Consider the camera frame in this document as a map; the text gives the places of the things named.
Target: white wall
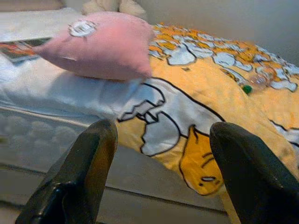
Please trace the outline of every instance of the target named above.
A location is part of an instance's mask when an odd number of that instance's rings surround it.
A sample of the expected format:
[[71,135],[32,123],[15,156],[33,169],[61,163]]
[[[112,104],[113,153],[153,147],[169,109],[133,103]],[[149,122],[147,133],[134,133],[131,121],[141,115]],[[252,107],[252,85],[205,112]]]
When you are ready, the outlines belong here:
[[[65,0],[80,9],[88,0]],[[136,0],[150,23],[202,29],[250,40],[299,65],[299,0]]]

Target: stuffed toy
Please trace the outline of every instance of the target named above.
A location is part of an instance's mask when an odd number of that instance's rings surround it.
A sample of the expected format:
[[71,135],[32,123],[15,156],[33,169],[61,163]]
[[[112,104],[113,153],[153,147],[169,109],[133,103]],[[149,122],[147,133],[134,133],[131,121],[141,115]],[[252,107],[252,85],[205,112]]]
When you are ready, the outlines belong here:
[[147,21],[146,11],[134,0],[91,0],[83,5],[82,14],[104,11],[118,11]]

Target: green bottle cap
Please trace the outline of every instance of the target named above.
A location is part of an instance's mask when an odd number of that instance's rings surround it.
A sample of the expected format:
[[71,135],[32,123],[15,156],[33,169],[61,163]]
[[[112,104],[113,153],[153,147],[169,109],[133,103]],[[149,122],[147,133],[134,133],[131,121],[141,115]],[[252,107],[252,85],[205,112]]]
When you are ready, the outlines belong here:
[[252,87],[250,85],[244,85],[242,89],[246,94],[249,94],[252,91]]

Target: pink pillow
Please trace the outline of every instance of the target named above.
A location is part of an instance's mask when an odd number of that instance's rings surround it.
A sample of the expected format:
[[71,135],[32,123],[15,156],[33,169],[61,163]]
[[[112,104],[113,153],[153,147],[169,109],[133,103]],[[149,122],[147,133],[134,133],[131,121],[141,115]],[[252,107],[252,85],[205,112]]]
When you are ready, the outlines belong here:
[[75,74],[129,80],[150,77],[151,25],[137,17],[100,12],[85,16],[34,51]]

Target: yellow duvet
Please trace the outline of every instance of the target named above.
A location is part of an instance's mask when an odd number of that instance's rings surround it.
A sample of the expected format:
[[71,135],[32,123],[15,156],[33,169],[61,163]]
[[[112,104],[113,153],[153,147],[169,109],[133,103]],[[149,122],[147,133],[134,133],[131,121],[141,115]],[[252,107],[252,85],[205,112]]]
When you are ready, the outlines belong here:
[[[120,144],[160,161],[206,196],[223,185],[209,129],[227,121],[259,136],[298,178],[299,68],[254,44],[164,25],[154,30],[153,78],[118,119]],[[257,72],[274,80],[247,95],[240,86]]]

